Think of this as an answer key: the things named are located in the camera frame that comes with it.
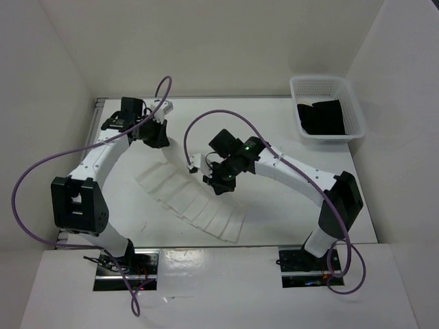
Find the white pleated skirt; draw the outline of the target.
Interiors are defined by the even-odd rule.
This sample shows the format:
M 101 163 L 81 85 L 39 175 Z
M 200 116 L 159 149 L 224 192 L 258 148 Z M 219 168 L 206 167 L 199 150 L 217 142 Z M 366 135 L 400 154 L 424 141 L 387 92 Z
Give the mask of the white pleated skirt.
M 217 196 L 189 174 L 183 146 L 170 139 L 159 149 L 162 158 L 137 177 L 141 188 L 164 209 L 221 241 L 237 243 L 246 206 L 230 195 Z

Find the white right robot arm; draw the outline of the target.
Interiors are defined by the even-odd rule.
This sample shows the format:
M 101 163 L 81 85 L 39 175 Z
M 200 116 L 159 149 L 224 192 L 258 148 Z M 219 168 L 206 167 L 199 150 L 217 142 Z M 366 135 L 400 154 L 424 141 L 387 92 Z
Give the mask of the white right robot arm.
M 222 158 L 211 163 L 211 172 L 203 181 L 216 195 L 233 192 L 236 177 L 250 172 L 271 178 L 299 192 L 320 207 L 318 225 L 307 237 L 302 247 L 284 266 L 289 271 L 313 271 L 324 262 L 324 257 L 334 242 L 344 239 L 364 203 L 355 177 L 343 171 L 336 175 L 319 171 L 282 157 L 270 144 L 256 136 L 243 142 L 228 130 L 221 130 L 209 143 Z

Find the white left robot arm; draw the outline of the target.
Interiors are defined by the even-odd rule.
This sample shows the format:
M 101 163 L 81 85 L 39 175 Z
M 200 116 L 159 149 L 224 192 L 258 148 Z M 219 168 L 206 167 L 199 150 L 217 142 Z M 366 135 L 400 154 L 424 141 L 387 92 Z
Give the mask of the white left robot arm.
M 119 273 L 133 271 L 139 257 L 133 242 L 110 224 L 102 187 L 134 141 L 142 141 L 153 149 L 169 147 L 165 116 L 173 108 L 167 100 L 145 103 L 142 99 L 122 98 L 120 109 L 104 121 L 98 146 L 68 176 L 56 177 L 51 183 L 55 225 L 110 252 L 112 266 Z

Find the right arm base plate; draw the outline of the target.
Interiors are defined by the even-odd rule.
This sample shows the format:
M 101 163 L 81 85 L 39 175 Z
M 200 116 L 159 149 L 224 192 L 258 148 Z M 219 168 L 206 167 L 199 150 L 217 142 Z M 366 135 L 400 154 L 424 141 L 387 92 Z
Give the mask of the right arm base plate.
M 332 279 L 327 254 L 316 258 L 301 247 L 280 247 L 276 264 L 281 271 L 283 288 L 324 287 L 328 281 L 335 286 L 343 286 L 342 278 Z

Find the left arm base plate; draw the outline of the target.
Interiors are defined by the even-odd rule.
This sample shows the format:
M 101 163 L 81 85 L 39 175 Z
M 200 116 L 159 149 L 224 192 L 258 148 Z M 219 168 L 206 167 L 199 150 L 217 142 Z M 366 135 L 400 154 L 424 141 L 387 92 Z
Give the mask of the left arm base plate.
M 83 256 L 84 260 L 97 265 L 93 290 L 97 292 L 127 291 L 122 275 L 108 255 Z M 133 291 L 155 291 L 157 289 L 158 252 L 136 253 L 134 264 L 128 266 L 119 259 L 123 274 Z

